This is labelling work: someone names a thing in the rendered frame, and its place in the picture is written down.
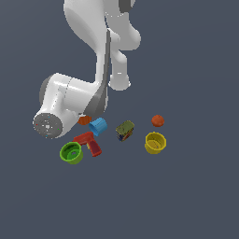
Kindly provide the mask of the red toy drill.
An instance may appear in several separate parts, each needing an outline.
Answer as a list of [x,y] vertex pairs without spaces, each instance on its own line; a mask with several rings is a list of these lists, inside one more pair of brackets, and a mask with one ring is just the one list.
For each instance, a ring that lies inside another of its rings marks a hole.
[[102,153],[99,145],[93,137],[93,132],[86,132],[74,138],[74,142],[82,145],[88,145],[93,157],[99,156]]

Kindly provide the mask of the yellow cup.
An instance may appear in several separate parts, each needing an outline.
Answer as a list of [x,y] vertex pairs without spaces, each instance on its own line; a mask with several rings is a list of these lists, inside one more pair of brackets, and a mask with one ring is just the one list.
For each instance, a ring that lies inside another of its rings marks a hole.
[[145,149],[149,154],[158,154],[166,147],[166,139],[160,133],[149,133],[146,136]]

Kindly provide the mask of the orange round fruit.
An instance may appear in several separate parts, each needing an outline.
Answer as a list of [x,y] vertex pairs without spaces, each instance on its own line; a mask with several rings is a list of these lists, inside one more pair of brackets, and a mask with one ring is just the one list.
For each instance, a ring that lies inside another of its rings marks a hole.
[[164,118],[161,115],[155,115],[151,122],[155,127],[162,127],[164,124]]

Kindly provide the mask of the olive printed box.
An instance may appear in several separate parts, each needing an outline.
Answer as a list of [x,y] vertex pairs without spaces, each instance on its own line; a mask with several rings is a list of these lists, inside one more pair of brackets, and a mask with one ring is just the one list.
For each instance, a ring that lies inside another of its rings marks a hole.
[[130,120],[125,120],[116,128],[117,138],[120,142],[123,142],[133,134],[133,130],[134,124]]

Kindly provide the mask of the green cup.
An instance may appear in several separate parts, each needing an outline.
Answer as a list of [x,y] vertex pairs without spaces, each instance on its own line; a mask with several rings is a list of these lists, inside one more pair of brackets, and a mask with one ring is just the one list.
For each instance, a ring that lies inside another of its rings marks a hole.
[[60,150],[60,158],[69,164],[78,164],[83,158],[81,145],[77,142],[69,142]]

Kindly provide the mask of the orange cup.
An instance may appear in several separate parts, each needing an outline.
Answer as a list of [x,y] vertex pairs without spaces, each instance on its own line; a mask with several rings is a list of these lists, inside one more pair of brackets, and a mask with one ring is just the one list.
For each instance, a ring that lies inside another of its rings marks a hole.
[[85,116],[85,117],[80,117],[79,120],[78,120],[78,123],[80,125],[87,125],[91,122],[91,117],[89,116]]

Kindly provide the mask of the blue cup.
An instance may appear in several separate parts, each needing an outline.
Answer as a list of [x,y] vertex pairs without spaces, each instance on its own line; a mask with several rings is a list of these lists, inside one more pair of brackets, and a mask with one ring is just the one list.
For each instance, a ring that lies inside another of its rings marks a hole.
[[89,128],[95,136],[99,136],[107,129],[107,123],[103,118],[98,118],[89,123]]

